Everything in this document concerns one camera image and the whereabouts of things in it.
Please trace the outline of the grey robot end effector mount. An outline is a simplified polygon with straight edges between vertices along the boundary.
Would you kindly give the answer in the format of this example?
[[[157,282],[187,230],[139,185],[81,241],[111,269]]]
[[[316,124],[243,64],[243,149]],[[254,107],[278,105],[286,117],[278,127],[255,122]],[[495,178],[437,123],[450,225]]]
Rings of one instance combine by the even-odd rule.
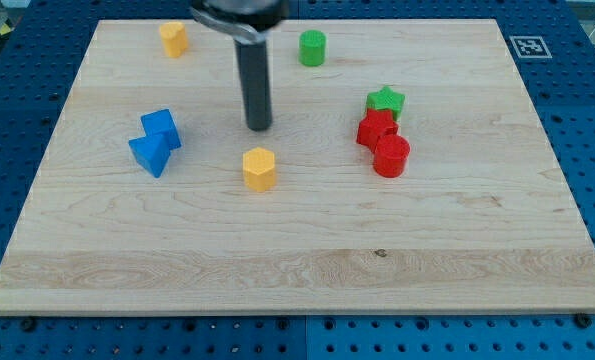
[[[288,0],[191,0],[190,12],[200,24],[252,45],[289,16]]]

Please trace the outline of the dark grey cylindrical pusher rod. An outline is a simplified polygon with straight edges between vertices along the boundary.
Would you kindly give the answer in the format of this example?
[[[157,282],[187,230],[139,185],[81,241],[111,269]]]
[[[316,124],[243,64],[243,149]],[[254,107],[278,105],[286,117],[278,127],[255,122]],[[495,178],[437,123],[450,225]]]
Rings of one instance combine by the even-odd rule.
[[[272,124],[267,44],[234,43],[246,125],[252,131],[265,131]]]

